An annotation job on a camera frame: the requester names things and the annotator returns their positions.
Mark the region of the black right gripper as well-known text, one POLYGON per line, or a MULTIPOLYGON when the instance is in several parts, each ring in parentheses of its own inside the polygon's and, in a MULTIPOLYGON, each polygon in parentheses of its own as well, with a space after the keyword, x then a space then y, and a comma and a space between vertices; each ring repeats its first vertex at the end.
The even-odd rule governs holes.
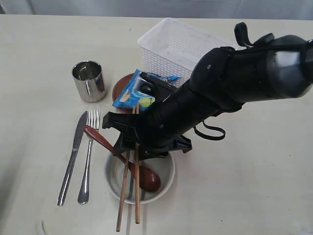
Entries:
POLYGON ((115 155, 132 150, 139 144, 139 158, 166 158, 171 151, 192 150, 191 140, 183 135, 181 128, 172 123, 158 122, 149 115, 118 114, 108 112, 103 117, 102 128, 114 128, 120 132, 114 144, 115 155))

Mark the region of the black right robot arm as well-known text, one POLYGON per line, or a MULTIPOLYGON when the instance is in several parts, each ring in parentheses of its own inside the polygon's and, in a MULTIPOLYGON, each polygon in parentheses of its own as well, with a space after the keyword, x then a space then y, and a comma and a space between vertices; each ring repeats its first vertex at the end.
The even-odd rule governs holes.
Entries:
POLYGON ((313 44, 294 35, 260 39, 244 50, 215 48, 196 64, 179 88, 147 73, 143 90, 155 97, 144 112, 104 116, 103 128, 120 136, 113 147, 119 155, 139 144, 142 160, 192 149, 185 132, 208 117, 233 113, 247 102, 298 98, 313 85, 313 44))

